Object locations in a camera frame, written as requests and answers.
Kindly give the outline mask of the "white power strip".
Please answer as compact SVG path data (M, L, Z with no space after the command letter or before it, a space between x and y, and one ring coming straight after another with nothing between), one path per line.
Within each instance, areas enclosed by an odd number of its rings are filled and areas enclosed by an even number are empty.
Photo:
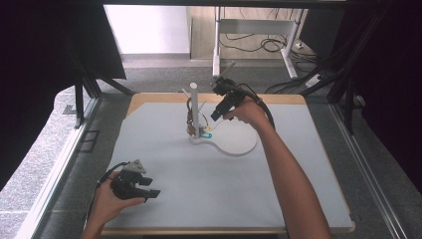
M315 84L317 84L320 80L323 79L323 76L320 74L316 74L315 76L313 76L311 79L309 79L306 83L305 86L307 88L311 88L313 87Z

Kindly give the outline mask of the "black metal stand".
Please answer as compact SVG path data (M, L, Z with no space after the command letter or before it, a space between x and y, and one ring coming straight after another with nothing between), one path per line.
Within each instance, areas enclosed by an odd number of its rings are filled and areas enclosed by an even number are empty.
M81 128L86 122L86 110L84 108L84 92L91 98L98 99L102 96L102 90L95 78L91 78L80 61L74 46L67 36L64 36L67 50L77 68L77 75L74 83L76 103L76 124L75 128Z
M358 58L361 49L365 42L366 24L361 23L354 34L355 46L347 57L343 66L333 76L321 80L316 83L313 87L302 92L302 96L308 96L313 92L333 83L333 86L326 98L330 103L338 103L342 97L345 97L344 101L344 113L343 113L343 125L347 129L347 132L353 134L352 129L352 112L353 112L353 95L354 86L353 80L349 75L352 67Z

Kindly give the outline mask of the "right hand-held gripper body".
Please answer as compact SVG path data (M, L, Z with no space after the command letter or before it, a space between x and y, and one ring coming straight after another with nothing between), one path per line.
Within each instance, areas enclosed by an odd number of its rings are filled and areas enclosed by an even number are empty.
M217 110L230 110L232 107L238 107L244 100L246 91L236 85L236 83L225 75L235 66L235 62L231 62L229 66L215 78L215 86L213 92L218 96L222 96L223 100L216 107Z

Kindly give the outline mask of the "black curtain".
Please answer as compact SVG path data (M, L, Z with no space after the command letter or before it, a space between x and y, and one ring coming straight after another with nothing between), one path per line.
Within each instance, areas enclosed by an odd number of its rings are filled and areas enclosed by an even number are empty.
M422 193L422 0L390 0L356 60L362 115Z
M0 0L0 190L82 76L125 77L103 0Z

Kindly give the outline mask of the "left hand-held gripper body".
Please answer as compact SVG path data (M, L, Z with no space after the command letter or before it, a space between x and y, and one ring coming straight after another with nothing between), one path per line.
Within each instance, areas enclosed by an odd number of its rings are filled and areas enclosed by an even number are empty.
M129 162L113 178L110 184L112 192L122 200L143 197L143 189L137 188L136 185L139 185L138 183L144 177L144 173L146 173L146 170L138 159Z

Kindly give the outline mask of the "white desk frame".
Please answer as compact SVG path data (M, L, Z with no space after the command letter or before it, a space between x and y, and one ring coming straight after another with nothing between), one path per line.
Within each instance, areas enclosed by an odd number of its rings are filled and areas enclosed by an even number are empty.
M298 9L294 20L227 19L221 17L221 7L215 7L215 41L212 61L212 75L220 75L220 35L253 34L287 36L287 45L280 50L291 79L298 74L291 60L292 47L301 26L304 9Z

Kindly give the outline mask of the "aluminium frame rail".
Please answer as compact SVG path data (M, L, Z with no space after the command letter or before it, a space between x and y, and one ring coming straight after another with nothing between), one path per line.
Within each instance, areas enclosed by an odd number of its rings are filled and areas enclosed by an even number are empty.
M352 154L352 157L360 171L360 174L365 181L371 197L377 206L383 221L392 236L392 239L408 239L400 220L397 217L390 201L387 199L385 193L380 187L380 184L373 173L366 157L359 146L355 136L346 128L344 124L345 116L342 114L340 107L337 105L329 104L330 111L332 112L335 121L343 135L346 144Z
M87 129L87 125L91 123L90 118L98 104L98 100L90 99L86 105L82 105L83 117L85 117L85 119L82 121L76 119L72 124L72 128L65 136L65 141L61 147L60 153L52 164L31 209L26 214L26 218L14 239L33 239L46 214L50 201L54 197L55 191L60 184L61 178L76 151L78 143Z

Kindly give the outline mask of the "white key stand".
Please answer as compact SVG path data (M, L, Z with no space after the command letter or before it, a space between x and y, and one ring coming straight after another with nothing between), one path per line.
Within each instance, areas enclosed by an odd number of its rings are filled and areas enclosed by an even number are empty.
M216 107L207 106L206 100L200 100L196 83L189 85L189 91L182 90L188 99L191 99L193 111L193 125L196 135L190 136L192 144L210 144L229 156L246 155L252 151L258 143L256 131L249 125L238 119L223 119ZM212 138L200 137L201 134L210 132Z

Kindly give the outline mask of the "white table mat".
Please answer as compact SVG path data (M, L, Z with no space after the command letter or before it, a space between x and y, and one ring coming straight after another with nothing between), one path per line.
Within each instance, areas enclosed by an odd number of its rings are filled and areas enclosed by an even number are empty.
M354 223L311 114L305 105L272 104L276 130L312 182L334 232ZM208 143L191 143L183 103L145 103L122 122L111 161L137 159L159 190L155 199L123 210L108 235L281 233L282 215L260 145L229 156Z

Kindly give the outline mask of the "person's left hand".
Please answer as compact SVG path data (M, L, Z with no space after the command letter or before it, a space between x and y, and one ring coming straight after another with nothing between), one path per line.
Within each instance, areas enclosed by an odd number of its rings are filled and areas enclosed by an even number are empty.
M119 199L112 192L110 184L111 179L108 178L97 190L87 230L100 231L109 221L116 218L122 209L145 202L143 197Z

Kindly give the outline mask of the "person's right hand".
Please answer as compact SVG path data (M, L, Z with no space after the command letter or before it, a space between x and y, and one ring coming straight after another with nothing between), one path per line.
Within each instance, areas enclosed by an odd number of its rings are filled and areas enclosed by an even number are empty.
M223 115L224 120L231 118L237 118L253 128L270 123L264 110L249 97L245 97L238 107Z

